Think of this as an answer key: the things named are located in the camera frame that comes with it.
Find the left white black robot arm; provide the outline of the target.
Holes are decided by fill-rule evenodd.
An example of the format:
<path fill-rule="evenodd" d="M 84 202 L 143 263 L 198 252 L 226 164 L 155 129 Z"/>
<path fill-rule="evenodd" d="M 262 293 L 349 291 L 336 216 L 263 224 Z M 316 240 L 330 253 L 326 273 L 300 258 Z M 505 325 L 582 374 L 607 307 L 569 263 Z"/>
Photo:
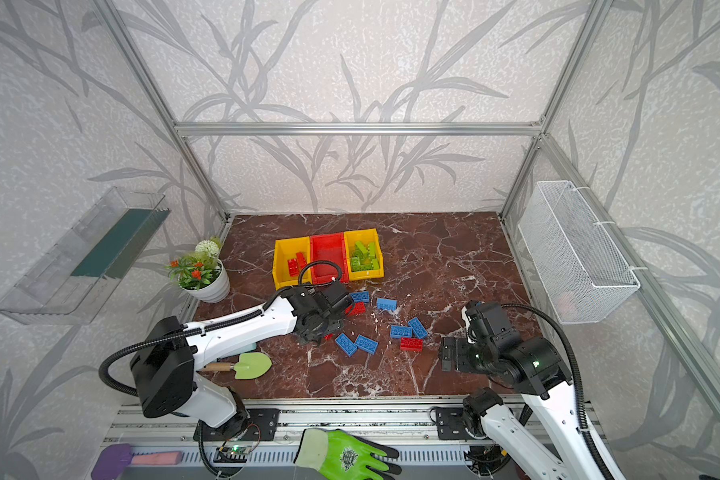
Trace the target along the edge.
<path fill-rule="evenodd" d="M 181 324 L 168 317 L 144 341 L 105 358 L 99 378 L 138 398 L 146 418 L 179 414 L 220 428 L 244 407 L 231 390 L 203 377 L 203 368 L 273 337 L 293 334 L 318 344 L 342 328 L 353 304 L 346 286 L 334 281 L 283 287 L 261 305 L 210 320 Z"/>

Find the red bin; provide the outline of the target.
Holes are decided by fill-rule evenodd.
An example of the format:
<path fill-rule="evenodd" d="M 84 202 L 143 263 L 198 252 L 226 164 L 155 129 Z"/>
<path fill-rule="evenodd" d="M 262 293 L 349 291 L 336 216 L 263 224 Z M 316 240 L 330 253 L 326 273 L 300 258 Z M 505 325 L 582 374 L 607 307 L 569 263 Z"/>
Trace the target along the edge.
<path fill-rule="evenodd" d="M 343 233 L 314 235 L 310 237 L 311 261 L 325 260 L 342 269 L 342 283 L 349 282 L 346 245 Z M 335 268 L 328 265 L 316 265 L 310 269 L 313 284 L 328 283 L 337 276 Z"/>

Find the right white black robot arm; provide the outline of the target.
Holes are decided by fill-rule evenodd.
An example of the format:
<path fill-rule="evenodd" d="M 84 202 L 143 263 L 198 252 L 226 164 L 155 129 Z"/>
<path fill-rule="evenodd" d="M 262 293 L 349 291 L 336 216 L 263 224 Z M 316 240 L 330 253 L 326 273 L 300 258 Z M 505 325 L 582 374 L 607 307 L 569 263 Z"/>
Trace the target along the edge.
<path fill-rule="evenodd" d="M 524 403 L 515 414 L 491 388 L 464 398 L 459 408 L 434 408 L 441 440 L 492 442 L 470 454 L 479 473 L 489 475 L 514 462 L 531 479 L 621 479 L 618 467 L 586 409 L 583 380 L 563 328 L 546 313 L 521 305 L 547 323 L 561 346 L 537 336 L 525 339 L 512 325 L 511 303 L 470 301 L 461 310 L 463 338 L 442 340 L 446 372 L 485 375 L 509 386 Z"/>

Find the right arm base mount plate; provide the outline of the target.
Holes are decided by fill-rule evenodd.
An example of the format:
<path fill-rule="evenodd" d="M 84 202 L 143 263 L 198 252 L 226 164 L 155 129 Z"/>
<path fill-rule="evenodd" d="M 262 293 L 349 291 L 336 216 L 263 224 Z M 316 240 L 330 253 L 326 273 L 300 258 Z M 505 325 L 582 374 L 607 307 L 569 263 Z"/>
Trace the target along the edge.
<path fill-rule="evenodd" d="M 433 407 L 430 419 L 435 424 L 437 437 L 441 441 L 471 440 L 466 431 L 462 407 Z"/>

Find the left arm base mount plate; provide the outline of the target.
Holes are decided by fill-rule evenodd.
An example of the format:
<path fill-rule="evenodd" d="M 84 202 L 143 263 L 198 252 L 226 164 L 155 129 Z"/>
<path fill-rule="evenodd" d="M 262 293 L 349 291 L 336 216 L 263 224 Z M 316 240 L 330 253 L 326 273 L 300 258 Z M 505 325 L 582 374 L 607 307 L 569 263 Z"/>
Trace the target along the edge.
<path fill-rule="evenodd" d="M 197 427 L 193 439 L 202 436 L 204 442 L 235 441 L 262 441 L 270 442 L 275 438 L 280 410 L 276 408 L 254 408 L 247 411 L 244 418 L 241 413 L 221 427 L 205 426 L 203 431 Z"/>

